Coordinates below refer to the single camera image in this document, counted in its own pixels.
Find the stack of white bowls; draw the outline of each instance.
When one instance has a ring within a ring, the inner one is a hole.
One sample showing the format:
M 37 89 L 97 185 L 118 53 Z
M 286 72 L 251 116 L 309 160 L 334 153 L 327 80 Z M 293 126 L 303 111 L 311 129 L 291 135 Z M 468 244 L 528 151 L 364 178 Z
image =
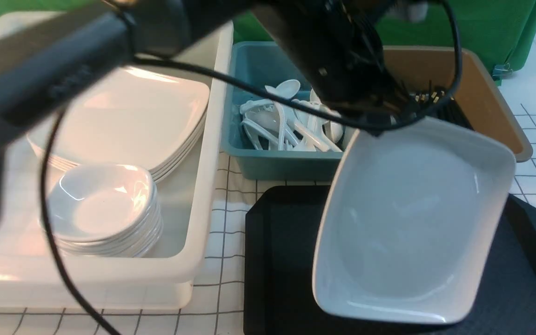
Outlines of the stack of white bowls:
M 155 182 L 181 164 L 204 131 L 210 90 L 204 83 L 119 68 L 81 94 L 68 108 L 49 164 L 141 166 Z M 27 134 L 43 156 L 53 119 Z
M 47 198 L 58 247 L 66 254 L 141 257 L 162 235 L 151 174 L 130 165 L 70 169 Z

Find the green backdrop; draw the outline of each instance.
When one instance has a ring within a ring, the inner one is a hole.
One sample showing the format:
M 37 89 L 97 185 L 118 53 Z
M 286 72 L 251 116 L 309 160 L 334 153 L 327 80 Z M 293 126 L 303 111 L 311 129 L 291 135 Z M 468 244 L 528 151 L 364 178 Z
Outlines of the green backdrop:
M 0 0 L 0 16 L 11 11 L 62 11 L 90 0 Z M 491 70 L 510 63 L 514 70 L 523 67 L 536 32 L 536 0 L 449 0 L 459 19 L 463 46 L 479 55 Z M 252 15 L 234 21 L 234 40 L 270 40 Z M 445 14 L 431 7 L 423 23 L 409 24 L 383 20 L 378 26 L 387 45 L 451 46 Z

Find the black tray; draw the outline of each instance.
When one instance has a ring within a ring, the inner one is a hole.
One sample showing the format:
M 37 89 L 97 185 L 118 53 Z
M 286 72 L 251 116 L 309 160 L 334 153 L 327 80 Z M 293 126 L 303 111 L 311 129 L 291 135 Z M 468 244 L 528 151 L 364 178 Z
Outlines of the black tray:
M 245 219 L 245 335 L 536 335 L 536 208 L 510 196 L 466 320 L 446 327 L 328 315 L 311 265 L 328 187 L 274 187 Z

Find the white square plate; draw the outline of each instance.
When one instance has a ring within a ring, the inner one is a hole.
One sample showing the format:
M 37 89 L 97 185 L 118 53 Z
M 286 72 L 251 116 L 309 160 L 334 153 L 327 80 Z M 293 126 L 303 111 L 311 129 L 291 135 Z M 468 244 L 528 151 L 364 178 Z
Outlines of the white square plate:
M 381 322 L 462 320 L 515 165 L 503 144 L 431 118 L 379 138 L 357 132 L 317 237 L 317 304 Z

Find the tan plastic bin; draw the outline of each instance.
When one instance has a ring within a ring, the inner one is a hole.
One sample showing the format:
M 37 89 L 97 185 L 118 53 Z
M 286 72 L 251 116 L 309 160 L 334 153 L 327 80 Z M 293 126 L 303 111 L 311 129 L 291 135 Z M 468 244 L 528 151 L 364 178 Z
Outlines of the tan plastic bin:
M 528 161 L 532 146 L 479 57 L 463 49 L 462 81 L 455 94 L 475 131 L 504 143 L 516 161 Z M 448 87 L 454 76 L 451 47 L 385 47 L 385 63 L 409 90 L 433 85 Z

